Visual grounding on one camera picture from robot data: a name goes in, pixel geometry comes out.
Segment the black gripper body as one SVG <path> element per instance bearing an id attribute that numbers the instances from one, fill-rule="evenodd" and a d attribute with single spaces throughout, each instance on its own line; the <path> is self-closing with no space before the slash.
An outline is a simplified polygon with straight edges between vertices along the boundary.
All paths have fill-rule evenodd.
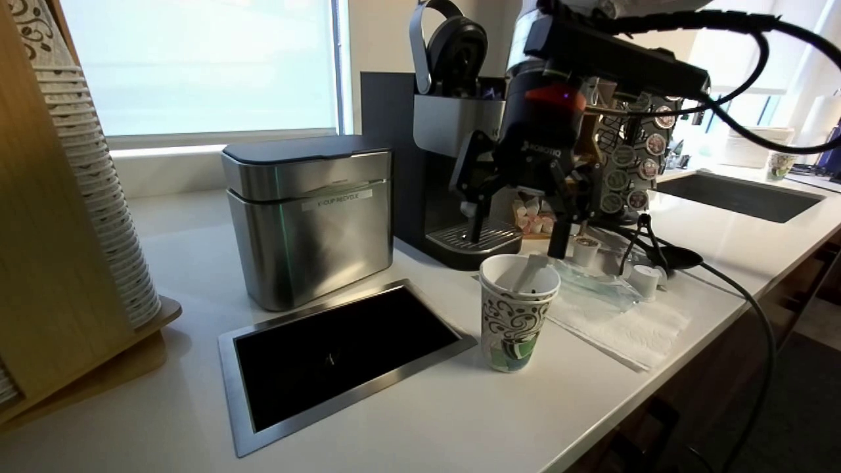
<path id="1" fill-rule="evenodd" d="M 567 176 L 585 109 L 581 79 L 539 60 L 518 67 L 507 81 L 500 135 L 473 132 L 457 156 L 449 189 L 469 205 L 469 215 L 479 192 L 493 211 L 503 186 L 539 189 L 556 213 L 577 213 Z"/>

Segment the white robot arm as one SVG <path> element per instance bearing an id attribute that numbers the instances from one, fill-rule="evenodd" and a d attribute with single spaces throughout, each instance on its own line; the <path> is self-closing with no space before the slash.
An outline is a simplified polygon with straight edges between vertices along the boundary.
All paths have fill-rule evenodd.
<path id="1" fill-rule="evenodd" d="M 705 69 L 678 60 L 674 52 L 649 51 L 623 43 L 631 31 L 671 30 L 725 30 L 749 34 L 759 57 L 754 72 L 732 96 L 713 100 Z M 734 121 L 724 103 L 749 89 L 770 57 L 767 31 L 790 34 L 821 51 L 833 67 L 841 67 L 841 51 L 825 36 L 776 15 L 742 10 L 678 10 L 649 15 L 581 15 L 558 0 L 536 4 L 536 22 L 527 34 L 527 63 L 510 75 L 510 92 L 503 110 L 503 135 L 493 140 L 473 132 L 465 142 L 453 189 L 473 209 L 469 239 L 482 238 L 493 198 L 503 186 L 539 189 L 552 213 L 549 255 L 564 257 L 570 241 L 570 227 L 591 219 L 617 222 L 631 209 L 637 178 L 617 159 L 628 156 L 640 140 L 640 123 L 659 118 L 659 110 L 620 110 L 631 123 L 631 142 L 611 147 L 611 163 L 599 167 L 599 151 L 585 152 L 581 142 L 591 140 L 586 128 L 586 86 L 596 79 L 615 85 L 617 96 L 652 96 L 694 100 L 699 110 L 713 110 L 736 135 L 749 142 L 790 152 L 790 146 L 762 140 Z M 838 142 L 794 147 L 794 156 L 837 151 Z"/>

